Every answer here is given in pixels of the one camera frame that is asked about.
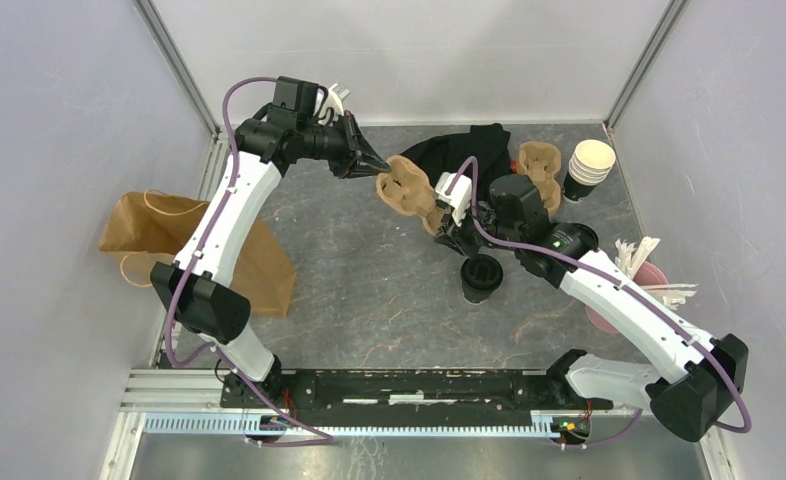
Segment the single brown cup carrier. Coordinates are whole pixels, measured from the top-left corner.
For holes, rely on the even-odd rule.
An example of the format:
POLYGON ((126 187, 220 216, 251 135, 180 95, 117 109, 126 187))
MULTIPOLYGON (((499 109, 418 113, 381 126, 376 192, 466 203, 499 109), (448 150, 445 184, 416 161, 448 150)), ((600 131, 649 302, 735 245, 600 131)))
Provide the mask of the single brown cup carrier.
POLYGON ((427 220, 435 210, 436 194, 426 173, 402 155, 389 157, 387 164, 390 171, 376 178, 378 197, 401 215, 427 220))

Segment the stack of white paper cups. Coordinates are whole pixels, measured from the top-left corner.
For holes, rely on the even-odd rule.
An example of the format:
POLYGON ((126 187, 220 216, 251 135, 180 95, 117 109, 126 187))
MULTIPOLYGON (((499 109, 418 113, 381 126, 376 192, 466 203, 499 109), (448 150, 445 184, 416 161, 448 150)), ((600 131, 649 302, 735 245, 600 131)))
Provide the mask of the stack of white paper cups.
POLYGON ((562 187, 564 198, 579 202, 589 196, 608 176, 616 159, 608 143, 594 139, 579 142, 568 162, 562 187))

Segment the brown paper bag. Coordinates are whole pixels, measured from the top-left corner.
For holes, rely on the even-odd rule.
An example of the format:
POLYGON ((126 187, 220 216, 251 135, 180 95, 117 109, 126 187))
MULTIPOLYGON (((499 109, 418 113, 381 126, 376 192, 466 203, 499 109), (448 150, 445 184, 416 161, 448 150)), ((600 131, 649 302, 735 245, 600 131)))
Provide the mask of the brown paper bag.
MULTIPOLYGON (((209 203, 157 190, 128 192, 114 207, 98 250, 118 262, 131 285, 151 285, 156 262, 171 263, 192 237, 209 203)), ((265 222, 258 218, 240 251, 231 289, 251 302, 257 316, 284 318, 297 273, 265 222)))

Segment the stack of black lids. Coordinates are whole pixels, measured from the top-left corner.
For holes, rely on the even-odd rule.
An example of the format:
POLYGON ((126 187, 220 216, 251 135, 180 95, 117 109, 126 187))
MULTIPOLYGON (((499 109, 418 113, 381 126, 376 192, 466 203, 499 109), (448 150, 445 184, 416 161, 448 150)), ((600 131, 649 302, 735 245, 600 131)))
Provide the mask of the stack of black lids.
POLYGON ((576 231, 579 242, 588 250, 599 249, 599 236, 591 227, 582 223, 572 223, 571 226, 576 231))

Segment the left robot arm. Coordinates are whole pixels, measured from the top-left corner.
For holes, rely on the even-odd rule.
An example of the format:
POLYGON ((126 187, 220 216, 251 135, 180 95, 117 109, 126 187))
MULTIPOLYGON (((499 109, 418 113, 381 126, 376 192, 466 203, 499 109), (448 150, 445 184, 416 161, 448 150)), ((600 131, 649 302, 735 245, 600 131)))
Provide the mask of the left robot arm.
POLYGON ((389 172, 386 161, 345 109, 348 89, 286 76, 270 78, 271 101, 238 125, 226 125, 230 157, 217 192, 174 259, 156 262, 150 281, 166 309, 164 340, 175 325, 222 355, 259 407, 283 394, 280 362, 249 324, 250 300, 233 290, 237 262, 268 197, 300 160, 327 163, 340 179, 389 172))

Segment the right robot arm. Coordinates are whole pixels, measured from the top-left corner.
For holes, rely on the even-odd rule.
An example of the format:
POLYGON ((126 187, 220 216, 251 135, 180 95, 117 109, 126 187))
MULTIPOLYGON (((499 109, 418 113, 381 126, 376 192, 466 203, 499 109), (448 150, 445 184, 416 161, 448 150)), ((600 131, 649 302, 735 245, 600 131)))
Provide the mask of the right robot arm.
POLYGON ((443 214, 436 242, 469 260, 481 249, 510 251, 530 274, 582 302, 645 357, 609 361, 571 350, 549 369, 549 400, 571 408, 583 398, 651 412, 675 436, 699 441, 712 427, 747 433, 752 419, 742 396, 749 350, 733 334, 715 336, 683 319, 622 273, 580 223, 549 218, 535 185, 511 174, 475 198, 476 180, 444 173, 435 187, 443 214))

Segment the black cloth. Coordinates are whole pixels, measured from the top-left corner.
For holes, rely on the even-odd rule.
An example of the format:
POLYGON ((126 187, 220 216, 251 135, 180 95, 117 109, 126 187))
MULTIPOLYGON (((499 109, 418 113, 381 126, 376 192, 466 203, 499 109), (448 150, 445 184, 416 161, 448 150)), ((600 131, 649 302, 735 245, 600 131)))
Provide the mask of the black cloth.
POLYGON ((501 124, 473 125, 468 132, 435 136, 404 150, 401 155, 422 169, 435 186, 445 172, 455 173, 470 156, 478 162, 478 197, 495 179, 512 173, 511 133, 501 124))

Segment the brown cardboard cup carrier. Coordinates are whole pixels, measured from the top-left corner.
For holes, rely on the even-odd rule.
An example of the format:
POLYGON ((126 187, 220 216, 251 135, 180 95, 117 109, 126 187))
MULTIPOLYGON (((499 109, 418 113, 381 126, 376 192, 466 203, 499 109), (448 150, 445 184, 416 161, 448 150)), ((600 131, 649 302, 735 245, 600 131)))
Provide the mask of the brown cardboard cup carrier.
POLYGON ((562 198, 561 186, 556 179, 562 166, 560 150, 550 143, 527 141, 520 145, 516 161, 520 175, 532 181, 548 215, 553 217, 562 198))

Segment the pink straw holder cup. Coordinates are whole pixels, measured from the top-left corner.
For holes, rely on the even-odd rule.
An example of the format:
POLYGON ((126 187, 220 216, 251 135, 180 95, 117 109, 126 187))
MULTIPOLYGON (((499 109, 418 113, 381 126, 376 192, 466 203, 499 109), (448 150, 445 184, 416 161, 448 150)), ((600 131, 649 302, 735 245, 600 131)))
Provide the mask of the pink straw holder cup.
MULTIPOLYGON (((650 263, 649 261, 645 261, 635 273, 633 277, 635 283, 639 286, 651 286, 651 285, 664 285, 667 284, 667 278, 664 273, 655 265, 650 263)), ((599 330, 609 333, 609 334, 619 334, 619 330, 616 329, 613 325, 611 325, 604 317, 598 314, 595 310, 590 308, 589 306, 585 307, 585 313, 587 315, 588 320, 592 325, 594 325, 599 330)))

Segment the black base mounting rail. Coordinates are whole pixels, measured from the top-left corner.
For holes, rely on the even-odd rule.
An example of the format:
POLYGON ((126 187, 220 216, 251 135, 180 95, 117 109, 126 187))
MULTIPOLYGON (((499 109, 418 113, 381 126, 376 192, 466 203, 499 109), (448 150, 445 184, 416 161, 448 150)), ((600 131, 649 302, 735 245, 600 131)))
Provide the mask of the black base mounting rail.
POLYGON ((267 394, 306 425, 325 427, 526 426, 533 411, 609 410, 541 370, 286 370, 267 394))

